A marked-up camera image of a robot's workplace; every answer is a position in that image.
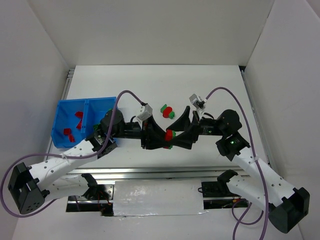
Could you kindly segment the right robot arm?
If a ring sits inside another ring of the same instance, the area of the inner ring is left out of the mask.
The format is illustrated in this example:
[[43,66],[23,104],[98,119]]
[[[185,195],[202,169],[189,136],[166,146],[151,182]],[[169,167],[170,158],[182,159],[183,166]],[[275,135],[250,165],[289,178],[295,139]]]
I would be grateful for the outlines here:
[[250,144],[240,135],[240,117],[234,110],[225,110],[217,119],[200,118],[196,111],[189,118],[187,106],[168,129],[190,134],[196,142],[200,135],[221,136],[216,142],[219,153],[238,165],[256,183],[247,182],[234,170],[227,170],[217,177],[217,184],[224,194],[232,193],[245,198],[262,210],[267,210],[268,219],[280,232],[287,234],[309,212],[310,193],[303,187],[297,189],[278,175],[261,158],[253,156]]

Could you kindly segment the red round lego brick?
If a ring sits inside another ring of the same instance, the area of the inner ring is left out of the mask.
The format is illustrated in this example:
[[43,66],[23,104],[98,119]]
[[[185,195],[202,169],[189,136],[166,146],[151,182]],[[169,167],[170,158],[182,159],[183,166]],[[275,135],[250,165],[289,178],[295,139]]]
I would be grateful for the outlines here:
[[164,108],[164,110],[162,111],[162,116],[164,118],[169,118],[170,113],[173,111],[173,109],[170,106],[167,106]]

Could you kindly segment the red arch lego piece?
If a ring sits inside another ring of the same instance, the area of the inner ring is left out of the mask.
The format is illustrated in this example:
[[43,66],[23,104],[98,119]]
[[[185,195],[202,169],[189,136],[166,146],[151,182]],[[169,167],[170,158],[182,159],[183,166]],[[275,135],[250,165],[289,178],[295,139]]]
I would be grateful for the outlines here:
[[70,128],[65,128],[63,130],[63,134],[66,135],[66,136],[70,135],[71,133],[72,133],[72,130]]

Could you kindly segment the red curved lego brick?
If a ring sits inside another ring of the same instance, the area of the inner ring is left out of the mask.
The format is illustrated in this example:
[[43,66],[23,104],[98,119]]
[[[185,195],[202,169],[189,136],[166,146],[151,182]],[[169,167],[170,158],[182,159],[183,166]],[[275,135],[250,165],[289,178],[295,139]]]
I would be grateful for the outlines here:
[[74,115],[75,115],[77,118],[82,119],[82,118],[83,118],[84,113],[83,113],[82,111],[77,111]]

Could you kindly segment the red studded lego brick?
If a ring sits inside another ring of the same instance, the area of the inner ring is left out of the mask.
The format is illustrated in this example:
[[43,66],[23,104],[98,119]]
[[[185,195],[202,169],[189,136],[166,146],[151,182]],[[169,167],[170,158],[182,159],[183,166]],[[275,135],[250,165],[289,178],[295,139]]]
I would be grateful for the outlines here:
[[74,136],[72,135],[72,134],[69,134],[68,135],[68,139],[69,139],[69,141],[71,142],[71,143],[75,143],[76,141],[75,141],[75,138],[74,138]]

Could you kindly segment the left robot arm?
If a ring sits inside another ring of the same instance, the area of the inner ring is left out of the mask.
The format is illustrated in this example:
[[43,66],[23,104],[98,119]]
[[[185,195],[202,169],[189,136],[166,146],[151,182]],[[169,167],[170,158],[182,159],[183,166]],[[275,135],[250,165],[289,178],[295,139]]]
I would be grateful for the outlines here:
[[107,155],[116,147],[116,138],[138,139],[142,148],[153,150],[166,145],[166,132],[150,113],[143,112],[137,121],[125,122],[120,110],[109,110],[96,129],[79,144],[50,159],[27,166],[14,166],[8,190],[20,216],[33,216],[48,201],[68,196],[88,200],[109,200],[106,187],[98,184],[90,173],[70,176],[76,168]]

